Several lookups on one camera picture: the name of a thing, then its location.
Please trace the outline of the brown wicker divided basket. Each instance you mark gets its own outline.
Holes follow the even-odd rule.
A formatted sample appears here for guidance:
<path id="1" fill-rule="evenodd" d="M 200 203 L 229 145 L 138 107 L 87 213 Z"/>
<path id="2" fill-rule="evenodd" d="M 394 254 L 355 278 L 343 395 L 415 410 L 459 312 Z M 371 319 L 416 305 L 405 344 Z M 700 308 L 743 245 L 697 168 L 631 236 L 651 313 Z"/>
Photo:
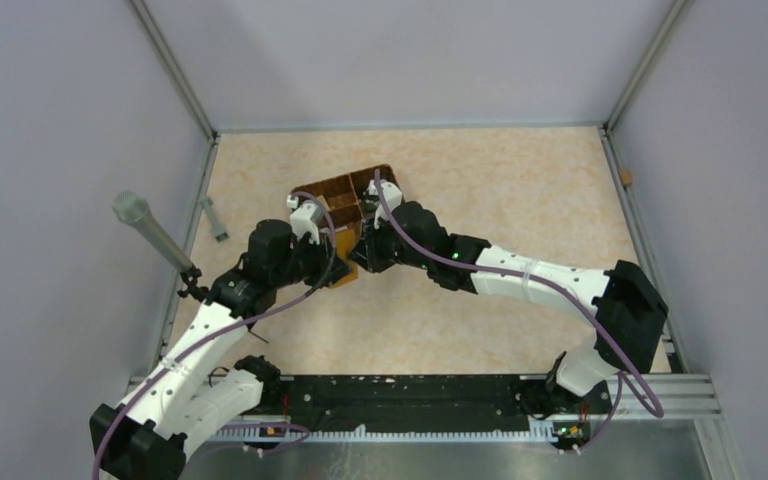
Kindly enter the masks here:
<path id="1" fill-rule="evenodd" d="M 379 171 L 382 181 L 399 185 L 393 168 L 389 164 L 379 164 L 292 187 L 290 192 L 303 191 L 323 199 L 335 227 L 351 229 L 359 235 L 364 221 L 374 213 L 374 208 L 370 207 L 365 198 L 376 170 Z"/>

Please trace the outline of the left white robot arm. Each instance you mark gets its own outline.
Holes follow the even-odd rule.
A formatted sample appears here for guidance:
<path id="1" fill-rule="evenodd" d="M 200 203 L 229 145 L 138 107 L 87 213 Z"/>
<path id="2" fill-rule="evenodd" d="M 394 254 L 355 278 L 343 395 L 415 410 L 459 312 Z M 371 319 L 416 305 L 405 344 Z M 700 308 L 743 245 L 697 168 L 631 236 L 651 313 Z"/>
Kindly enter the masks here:
<path id="1" fill-rule="evenodd" d="M 99 479 L 177 479 L 191 456 L 234 417 L 268 413 L 280 386 L 247 370 L 233 370 L 214 387 L 202 386 L 251 325 L 302 304 L 342 279 L 337 228 L 317 196 L 288 198 L 289 221 L 264 220 L 252 232 L 240 265 L 200 287 L 200 271 L 183 262 L 180 294 L 199 308 L 183 336 L 139 386 L 115 406 L 102 404 L 90 419 L 91 476 Z"/>

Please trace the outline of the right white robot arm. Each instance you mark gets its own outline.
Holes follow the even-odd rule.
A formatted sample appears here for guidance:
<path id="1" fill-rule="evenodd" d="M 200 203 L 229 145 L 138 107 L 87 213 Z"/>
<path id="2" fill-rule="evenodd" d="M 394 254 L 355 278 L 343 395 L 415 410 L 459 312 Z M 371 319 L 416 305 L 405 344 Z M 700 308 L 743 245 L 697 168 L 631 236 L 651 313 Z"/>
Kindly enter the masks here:
<path id="1" fill-rule="evenodd" d="M 668 307 L 636 263 L 619 260 L 607 269 L 559 265 L 449 233 L 433 212 L 404 200 L 401 190 L 384 180 L 370 180 L 361 200 L 369 215 L 350 256 L 364 270 L 409 266 L 444 289 L 524 300 L 592 327 L 592 335 L 563 352 L 548 376 L 546 397 L 554 409 L 574 411 L 598 383 L 618 372 L 650 373 Z"/>

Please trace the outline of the orange leather card holder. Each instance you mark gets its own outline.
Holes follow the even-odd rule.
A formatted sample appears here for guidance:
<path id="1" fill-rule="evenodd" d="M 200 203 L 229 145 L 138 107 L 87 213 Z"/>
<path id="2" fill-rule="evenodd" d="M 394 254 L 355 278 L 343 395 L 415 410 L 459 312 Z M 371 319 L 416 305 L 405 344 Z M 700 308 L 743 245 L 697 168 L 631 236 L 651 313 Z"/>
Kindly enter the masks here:
<path id="1" fill-rule="evenodd" d="M 360 240 L 361 225 L 361 222 L 353 222 L 336 230 L 337 260 L 331 271 L 330 289 L 340 288 L 358 278 L 359 267 L 349 255 Z"/>

